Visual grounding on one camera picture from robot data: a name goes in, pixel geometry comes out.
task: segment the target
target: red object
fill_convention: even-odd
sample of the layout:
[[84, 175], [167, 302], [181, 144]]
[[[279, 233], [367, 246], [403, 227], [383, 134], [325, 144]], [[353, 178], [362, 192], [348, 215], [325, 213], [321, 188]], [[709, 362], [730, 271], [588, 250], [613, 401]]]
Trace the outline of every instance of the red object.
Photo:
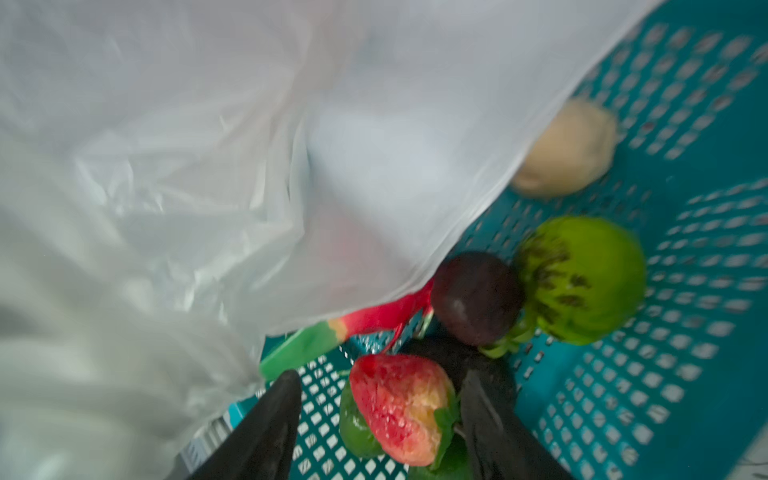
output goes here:
[[399, 300], [384, 305], [372, 306], [339, 317], [337, 320], [346, 327], [346, 338], [353, 335], [395, 330], [395, 337], [384, 351], [400, 337], [402, 329], [420, 310], [424, 314], [432, 311], [432, 284], [427, 282], [418, 292], [410, 293]]
[[384, 451], [398, 462], [435, 461], [442, 432], [435, 410], [448, 406], [453, 384], [432, 360], [410, 355], [368, 355], [349, 373], [355, 403]]

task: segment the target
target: green bell pepper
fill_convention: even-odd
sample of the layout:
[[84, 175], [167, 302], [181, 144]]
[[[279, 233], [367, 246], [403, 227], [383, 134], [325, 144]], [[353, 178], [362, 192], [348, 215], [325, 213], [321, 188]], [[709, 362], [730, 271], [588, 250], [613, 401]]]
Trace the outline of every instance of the green bell pepper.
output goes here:
[[360, 458], [384, 455], [381, 444], [373, 436], [370, 427], [357, 408], [349, 382], [341, 392], [339, 409], [339, 434], [346, 449]]

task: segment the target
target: strawberry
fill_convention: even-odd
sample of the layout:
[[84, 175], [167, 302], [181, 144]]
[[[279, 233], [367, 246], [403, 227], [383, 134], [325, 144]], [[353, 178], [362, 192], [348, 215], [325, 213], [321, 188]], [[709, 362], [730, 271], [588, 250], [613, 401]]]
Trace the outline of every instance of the strawberry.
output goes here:
[[368, 355], [349, 373], [355, 403], [384, 452], [412, 466], [439, 466], [458, 405], [451, 380], [432, 360]]

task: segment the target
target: green pepper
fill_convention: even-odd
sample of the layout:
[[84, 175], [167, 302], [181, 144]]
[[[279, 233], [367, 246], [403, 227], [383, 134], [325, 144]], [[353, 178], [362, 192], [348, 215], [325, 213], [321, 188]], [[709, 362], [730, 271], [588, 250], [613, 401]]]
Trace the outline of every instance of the green pepper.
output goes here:
[[472, 480], [469, 456], [464, 439], [455, 435], [453, 442], [436, 470], [431, 467], [411, 467], [408, 480]]
[[384, 455], [384, 450], [357, 408], [352, 390], [347, 382], [341, 392], [339, 434], [344, 446], [360, 458]]

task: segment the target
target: green fruit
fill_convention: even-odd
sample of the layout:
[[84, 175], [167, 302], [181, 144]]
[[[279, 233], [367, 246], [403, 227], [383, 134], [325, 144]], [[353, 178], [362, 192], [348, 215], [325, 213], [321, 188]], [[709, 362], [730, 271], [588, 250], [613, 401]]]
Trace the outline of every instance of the green fruit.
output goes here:
[[645, 292], [645, 257], [634, 235], [589, 217], [544, 222], [520, 246], [525, 315], [547, 334], [586, 345], [620, 327]]
[[339, 410], [339, 434], [346, 449], [360, 458], [384, 455], [381, 444], [373, 436], [366, 420], [357, 408], [349, 382], [341, 392]]
[[409, 468], [408, 480], [472, 480], [472, 469], [469, 467], [464, 440], [458, 436], [453, 438], [440, 467], [436, 470], [433, 471], [430, 467]]

